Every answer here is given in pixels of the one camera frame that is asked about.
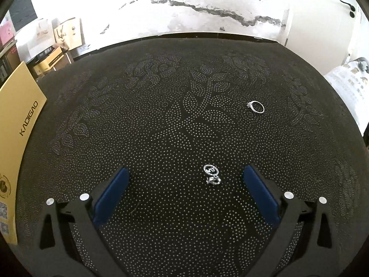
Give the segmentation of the white framed monitor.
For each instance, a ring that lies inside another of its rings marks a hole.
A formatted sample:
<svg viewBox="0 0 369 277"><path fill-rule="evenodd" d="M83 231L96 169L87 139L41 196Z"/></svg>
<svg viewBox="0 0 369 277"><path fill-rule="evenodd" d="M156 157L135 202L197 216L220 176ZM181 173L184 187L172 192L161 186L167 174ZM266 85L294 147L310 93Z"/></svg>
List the white framed monitor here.
<svg viewBox="0 0 369 277"><path fill-rule="evenodd" d="M16 32L38 18L32 0L15 0L9 13Z"/></svg>

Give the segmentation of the white printed plastic bag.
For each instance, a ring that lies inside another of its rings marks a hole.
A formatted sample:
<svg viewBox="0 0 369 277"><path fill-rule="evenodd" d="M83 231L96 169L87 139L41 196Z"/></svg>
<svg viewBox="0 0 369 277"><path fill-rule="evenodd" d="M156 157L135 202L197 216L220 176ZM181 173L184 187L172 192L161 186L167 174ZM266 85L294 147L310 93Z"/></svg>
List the white printed plastic bag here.
<svg viewBox="0 0 369 277"><path fill-rule="evenodd" d="M368 60L364 57L338 66L323 76L338 93L364 135L368 125Z"/></svg>

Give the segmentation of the small silver earring pair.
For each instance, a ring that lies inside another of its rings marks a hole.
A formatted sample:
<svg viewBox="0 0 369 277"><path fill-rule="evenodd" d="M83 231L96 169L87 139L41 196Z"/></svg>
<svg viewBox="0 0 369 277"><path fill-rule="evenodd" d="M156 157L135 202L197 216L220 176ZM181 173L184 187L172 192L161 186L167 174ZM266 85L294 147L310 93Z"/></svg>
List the small silver earring pair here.
<svg viewBox="0 0 369 277"><path fill-rule="evenodd" d="M219 177L219 169L212 165L212 164L206 164L203 166L203 171L207 175L207 184L211 185L219 185L221 183L221 179Z"/></svg>

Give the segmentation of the yellow cardboard storage box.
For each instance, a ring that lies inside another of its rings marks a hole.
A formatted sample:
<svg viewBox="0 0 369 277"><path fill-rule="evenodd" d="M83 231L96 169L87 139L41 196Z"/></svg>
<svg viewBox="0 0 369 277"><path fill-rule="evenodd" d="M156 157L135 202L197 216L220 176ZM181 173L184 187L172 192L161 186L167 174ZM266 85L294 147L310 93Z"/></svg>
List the yellow cardboard storage box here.
<svg viewBox="0 0 369 277"><path fill-rule="evenodd" d="M47 98L22 62L1 87L1 235L17 245L16 193L24 151Z"/></svg>

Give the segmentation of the pink gift box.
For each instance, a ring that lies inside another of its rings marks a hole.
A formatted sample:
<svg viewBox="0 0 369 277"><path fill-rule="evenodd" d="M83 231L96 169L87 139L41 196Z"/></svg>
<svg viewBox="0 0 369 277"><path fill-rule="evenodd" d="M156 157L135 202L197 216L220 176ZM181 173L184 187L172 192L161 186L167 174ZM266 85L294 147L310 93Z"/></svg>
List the pink gift box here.
<svg viewBox="0 0 369 277"><path fill-rule="evenodd" d="M0 27L1 46L5 46L14 38L14 26L11 21L5 21Z"/></svg>

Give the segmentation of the small yellow flat box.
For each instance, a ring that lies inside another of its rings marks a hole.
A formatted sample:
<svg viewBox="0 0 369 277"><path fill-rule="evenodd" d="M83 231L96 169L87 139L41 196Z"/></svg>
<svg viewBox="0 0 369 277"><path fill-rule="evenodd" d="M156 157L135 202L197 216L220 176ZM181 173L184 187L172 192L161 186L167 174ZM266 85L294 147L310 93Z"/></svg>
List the small yellow flat box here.
<svg viewBox="0 0 369 277"><path fill-rule="evenodd" d="M64 57L63 50L60 46L54 48L51 52L38 60L33 66L33 70L37 76L44 75L52 70L55 65Z"/></svg>

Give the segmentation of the black patterned table mat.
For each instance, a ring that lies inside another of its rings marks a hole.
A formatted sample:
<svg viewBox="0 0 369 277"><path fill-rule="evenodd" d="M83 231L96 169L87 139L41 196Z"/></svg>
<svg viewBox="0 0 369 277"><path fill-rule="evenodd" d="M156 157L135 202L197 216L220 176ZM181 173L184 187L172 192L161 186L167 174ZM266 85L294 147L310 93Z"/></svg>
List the black patterned table mat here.
<svg viewBox="0 0 369 277"><path fill-rule="evenodd" d="M273 234L243 181L253 164L282 192L327 198L339 276L368 275L368 149L338 93L283 46L147 39L38 85L47 101L21 163L13 248L31 274L47 199L90 193L123 166L128 188L99 234L129 276L244 276Z"/></svg>

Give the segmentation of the white paper gift bag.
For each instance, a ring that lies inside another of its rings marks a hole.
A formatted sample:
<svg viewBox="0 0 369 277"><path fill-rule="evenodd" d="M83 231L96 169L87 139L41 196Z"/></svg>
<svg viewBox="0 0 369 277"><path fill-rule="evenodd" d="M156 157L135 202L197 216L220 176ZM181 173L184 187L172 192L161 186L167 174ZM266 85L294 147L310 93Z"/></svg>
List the white paper gift bag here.
<svg viewBox="0 0 369 277"><path fill-rule="evenodd" d="M17 32L15 40L20 61L28 63L55 43L52 21L45 18L32 21Z"/></svg>

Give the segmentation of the white door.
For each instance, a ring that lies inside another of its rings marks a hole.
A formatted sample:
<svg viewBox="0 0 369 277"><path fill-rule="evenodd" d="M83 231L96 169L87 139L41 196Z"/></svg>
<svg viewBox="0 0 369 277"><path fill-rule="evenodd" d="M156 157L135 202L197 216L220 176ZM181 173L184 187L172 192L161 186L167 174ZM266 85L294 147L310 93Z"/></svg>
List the white door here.
<svg viewBox="0 0 369 277"><path fill-rule="evenodd" d="M292 0L286 47L322 75L349 60L368 58L368 18L357 0Z"/></svg>

